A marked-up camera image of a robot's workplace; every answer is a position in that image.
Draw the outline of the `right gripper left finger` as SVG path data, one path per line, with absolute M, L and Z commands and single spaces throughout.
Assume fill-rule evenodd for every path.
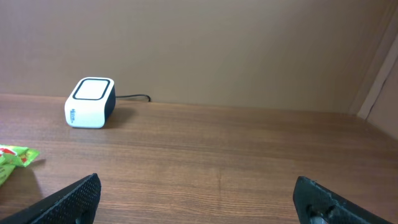
M 96 173 L 1 220 L 1 224 L 92 224 L 101 197 Z

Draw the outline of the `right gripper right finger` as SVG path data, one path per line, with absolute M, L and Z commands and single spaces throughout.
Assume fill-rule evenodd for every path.
M 301 224 L 391 224 L 305 176 L 297 178 L 293 201 Z

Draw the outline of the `Haribo candy bag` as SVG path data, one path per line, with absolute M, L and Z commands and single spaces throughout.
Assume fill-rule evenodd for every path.
M 1 185 L 5 183 L 16 167 L 27 167 L 40 155 L 38 150 L 22 146 L 2 144 L 0 150 Z

